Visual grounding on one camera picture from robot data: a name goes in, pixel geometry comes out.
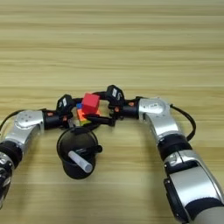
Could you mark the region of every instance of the black cup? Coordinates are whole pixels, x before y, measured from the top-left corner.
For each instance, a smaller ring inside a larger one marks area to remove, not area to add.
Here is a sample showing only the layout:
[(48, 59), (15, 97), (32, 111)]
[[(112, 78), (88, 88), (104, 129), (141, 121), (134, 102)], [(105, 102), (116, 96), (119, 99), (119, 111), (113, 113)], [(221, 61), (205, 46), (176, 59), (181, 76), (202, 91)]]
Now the black cup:
[[(62, 161), (64, 171), (72, 179), (85, 179), (92, 174), (95, 169), (95, 148), (98, 140), (95, 134), (86, 128), (78, 127), (65, 131), (57, 143), (57, 152)], [(80, 149), (88, 149), (84, 154), (80, 154)], [(90, 173), (84, 172), (67, 154), (74, 151), (86, 159), (92, 166)]]

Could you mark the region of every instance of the silver robot arm segment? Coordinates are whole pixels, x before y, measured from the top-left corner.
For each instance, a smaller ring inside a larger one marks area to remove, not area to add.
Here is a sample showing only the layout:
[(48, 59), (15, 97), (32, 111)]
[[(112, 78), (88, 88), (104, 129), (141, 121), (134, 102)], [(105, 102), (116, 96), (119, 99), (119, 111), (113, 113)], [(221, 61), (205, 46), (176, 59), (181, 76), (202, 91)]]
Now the silver robot arm segment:
[(13, 171), (27, 152), (32, 136), (44, 130), (41, 110), (26, 110), (17, 114), (13, 128), (0, 143), (0, 208), (11, 184)]
[(160, 98), (140, 99), (139, 120), (150, 125), (167, 178), (171, 210), (181, 223), (221, 224), (224, 195), (213, 174), (193, 151), (173, 119), (170, 104)]

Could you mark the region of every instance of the white label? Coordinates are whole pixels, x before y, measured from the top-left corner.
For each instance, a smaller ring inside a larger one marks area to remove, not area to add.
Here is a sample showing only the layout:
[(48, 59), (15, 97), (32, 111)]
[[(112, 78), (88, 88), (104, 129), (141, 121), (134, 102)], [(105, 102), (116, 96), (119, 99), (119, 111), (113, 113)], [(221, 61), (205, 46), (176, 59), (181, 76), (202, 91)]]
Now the white label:
[(66, 98), (63, 99), (63, 104), (64, 104), (64, 107), (67, 105), (67, 99)]
[(114, 88), (114, 89), (113, 89), (113, 94), (112, 94), (112, 95), (113, 95), (114, 97), (116, 97), (116, 94), (117, 94), (117, 90), (116, 90), (116, 88)]

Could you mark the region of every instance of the wood grain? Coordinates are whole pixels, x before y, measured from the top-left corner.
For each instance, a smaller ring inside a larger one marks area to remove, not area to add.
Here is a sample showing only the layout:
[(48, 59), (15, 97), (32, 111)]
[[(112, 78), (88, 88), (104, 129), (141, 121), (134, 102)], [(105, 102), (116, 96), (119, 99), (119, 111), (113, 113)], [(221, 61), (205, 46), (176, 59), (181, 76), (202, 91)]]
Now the wood grain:
[[(224, 3), (219, 0), (0, 0), (0, 119), (54, 109), (119, 85), (127, 98), (164, 97), (197, 121), (194, 149), (224, 188)], [(104, 113), (106, 104), (101, 105)], [(186, 133), (190, 125), (174, 113)], [(75, 181), (56, 153), (60, 130), (33, 143), (0, 217), (7, 224), (172, 224), (162, 162), (147, 127), (95, 133), (94, 174)]]

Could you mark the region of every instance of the blue block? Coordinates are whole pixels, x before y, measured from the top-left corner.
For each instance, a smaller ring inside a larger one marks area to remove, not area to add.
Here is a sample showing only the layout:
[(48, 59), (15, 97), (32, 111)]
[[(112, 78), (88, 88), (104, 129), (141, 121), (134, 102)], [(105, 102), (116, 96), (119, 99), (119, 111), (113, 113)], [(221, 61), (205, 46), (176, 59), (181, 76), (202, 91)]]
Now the blue block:
[(81, 104), (81, 103), (77, 103), (77, 104), (76, 104), (76, 108), (77, 108), (77, 109), (82, 109), (82, 104)]

